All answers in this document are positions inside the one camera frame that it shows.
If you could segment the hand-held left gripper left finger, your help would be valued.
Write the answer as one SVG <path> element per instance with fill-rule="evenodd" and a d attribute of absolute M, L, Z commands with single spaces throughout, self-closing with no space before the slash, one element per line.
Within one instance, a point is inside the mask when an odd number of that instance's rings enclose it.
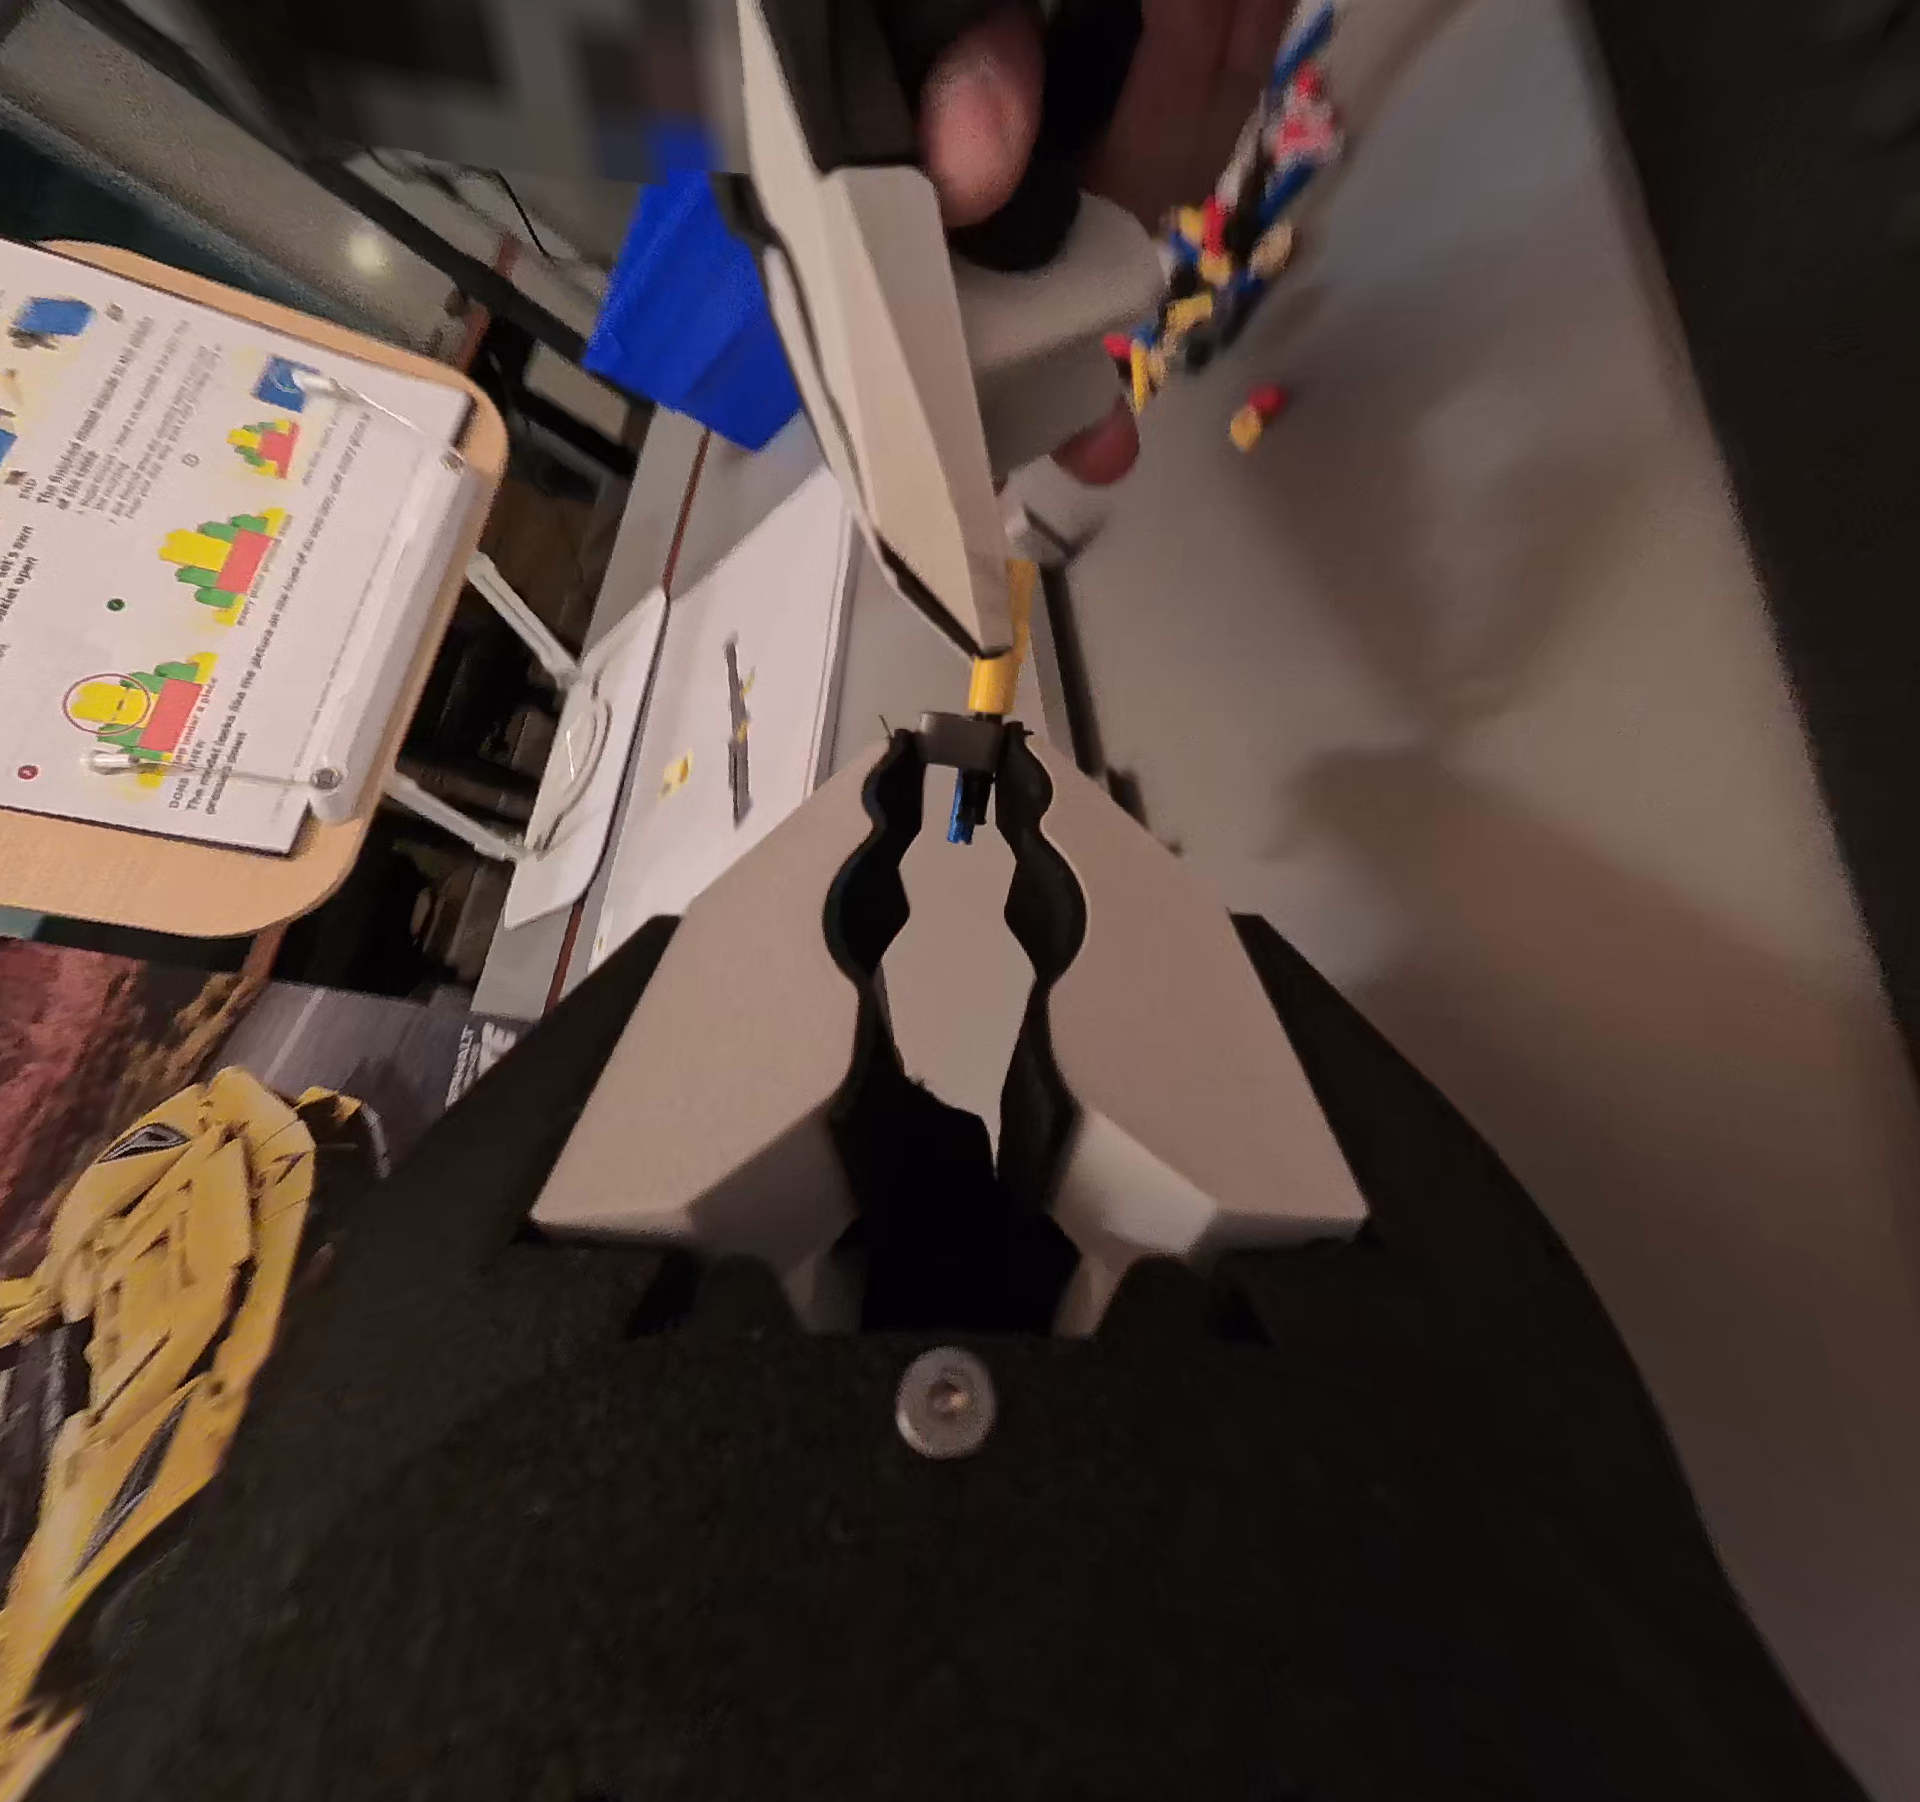
<path fill-rule="evenodd" d="M 893 736 L 695 897 L 540 1190 L 547 1232 L 754 1260 L 814 1316 L 846 1277 L 871 1330 L 995 1324 L 988 1129 L 910 1077 L 882 982 L 925 761 Z"/>

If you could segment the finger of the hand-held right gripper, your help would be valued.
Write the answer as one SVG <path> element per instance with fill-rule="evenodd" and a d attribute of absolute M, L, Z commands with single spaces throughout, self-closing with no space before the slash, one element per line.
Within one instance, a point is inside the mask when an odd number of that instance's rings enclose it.
<path fill-rule="evenodd" d="M 825 461 L 897 589 L 1011 643 L 1005 546 L 947 235 L 871 0 L 734 0 L 729 201 Z"/>

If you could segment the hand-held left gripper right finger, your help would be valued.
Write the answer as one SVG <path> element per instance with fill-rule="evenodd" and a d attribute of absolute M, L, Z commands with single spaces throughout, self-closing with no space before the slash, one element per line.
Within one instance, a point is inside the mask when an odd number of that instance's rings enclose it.
<path fill-rule="evenodd" d="M 1049 1332 L 1096 1332 L 1138 1262 L 1204 1271 L 1355 1236 L 1368 1202 L 1226 908 L 1020 729 L 995 822 L 1030 969 L 995 1157 L 1072 1252 Z"/>

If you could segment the yellow lego connector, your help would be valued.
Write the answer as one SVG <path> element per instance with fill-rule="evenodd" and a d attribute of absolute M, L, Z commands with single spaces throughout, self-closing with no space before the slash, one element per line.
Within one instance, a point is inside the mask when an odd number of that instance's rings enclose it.
<path fill-rule="evenodd" d="M 975 660 L 969 684 L 969 712 L 993 721 L 1011 719 L 1018 705 L 1020 674 L 1030 646 L 1040 568 L 1028 559 L 1014 556 L 1005 563 L 1005 577 L 1012 641 L 1004 652 Z"/>

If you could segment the long grey lego beam assembly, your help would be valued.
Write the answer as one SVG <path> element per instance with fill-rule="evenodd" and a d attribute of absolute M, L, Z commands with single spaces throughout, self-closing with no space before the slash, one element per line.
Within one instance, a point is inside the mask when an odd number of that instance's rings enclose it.
<path fill-rule="evenodd" d="M 1072 607 L 1069 563 L 1044 563 L 1040 589 L 1049 633 L 1052 676 L 1058 684 L 1069 733 L 1069 753 L 1085 777 L 1098 782 L 1122 813 L 1142 828 L 1147 828 L 1147 807 L 1138 779 L 1108 759 L 1093 698 L 1093 676 Z"/>

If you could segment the pile of small colourful lego pieces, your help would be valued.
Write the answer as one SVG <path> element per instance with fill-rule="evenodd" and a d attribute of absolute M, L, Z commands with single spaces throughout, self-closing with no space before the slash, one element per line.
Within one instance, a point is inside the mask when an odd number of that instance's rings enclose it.
<path fill-rule="evenodd" d="M 1157 298 L 1102 343 L 1128 425 L 1170 385 L 1225 358 L 1295 260 L 1308 194 L 1347 146 L 1331 91 L 1339 28 L 1339 0 L 1295 25 L 1219 176 L 1199 204 L 1161 218 Z"/>

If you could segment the lego set box with yellow car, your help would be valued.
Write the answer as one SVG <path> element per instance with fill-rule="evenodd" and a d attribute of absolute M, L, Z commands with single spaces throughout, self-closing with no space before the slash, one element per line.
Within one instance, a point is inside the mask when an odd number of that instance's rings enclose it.
<path fill-rule="evenodd" d="M 4 1797 L 124 1653 L 292 1297 L 528 1032 L 4 937 Z"/>

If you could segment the blue plastic bin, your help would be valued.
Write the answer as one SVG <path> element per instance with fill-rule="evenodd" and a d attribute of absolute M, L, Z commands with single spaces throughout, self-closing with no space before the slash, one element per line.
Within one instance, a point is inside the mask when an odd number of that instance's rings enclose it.
<path fill-rule="evenodd" d="M 640 189 L 583 366 L 739 451 L 763 449 L 801 413 L 757 257 L 706 174 Z"/>

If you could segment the open instruction booklet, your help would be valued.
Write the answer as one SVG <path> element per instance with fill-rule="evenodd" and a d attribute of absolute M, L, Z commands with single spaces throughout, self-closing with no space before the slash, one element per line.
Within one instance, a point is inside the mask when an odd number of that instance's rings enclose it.
<path fill-rule="evenodd" d="M 860 550 L 817 468 L 670 603 L 589 971 L 642 923 L 683 915 L 821 784 Z"/>

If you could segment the wooden document board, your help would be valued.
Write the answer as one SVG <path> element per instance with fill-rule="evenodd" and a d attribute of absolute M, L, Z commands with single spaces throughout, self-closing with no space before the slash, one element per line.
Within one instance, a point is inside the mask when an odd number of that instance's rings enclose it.
<path fill-rule="evenodd" d="M 345 784 L 323 791 L 345 811 L 344 819 L 308 819 L 293 852 L 273 855 L 4 811 L 4 904 L 197 937 L 245 936 L 292 923 L 345 883 L 385 797 L 425 797 L 417 784 L 402 773 L 399 757 L 506 478 L 506 421 L 459 369 L 314 312 L 104 242 L 48 238 L 36 242 L 36 251 L 75 264 L 90 281 L 154 286 L 249 331 L 314 346 L 336 363 L 383 366 L 467 395 L 467 417 L 451 449 L 458 468 L 449 515 L 439 524 L 383 655 L 374 698 L 379 717 L 347 744 Z"/>

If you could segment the printed instruction sheet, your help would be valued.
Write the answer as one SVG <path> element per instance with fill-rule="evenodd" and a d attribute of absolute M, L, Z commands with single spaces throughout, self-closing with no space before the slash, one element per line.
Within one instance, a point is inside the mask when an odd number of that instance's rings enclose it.
<path fill-rule="evenodd" d="M 4 242 L 4 811 L 292 853 L 469 509 L 472 393 Z"/>

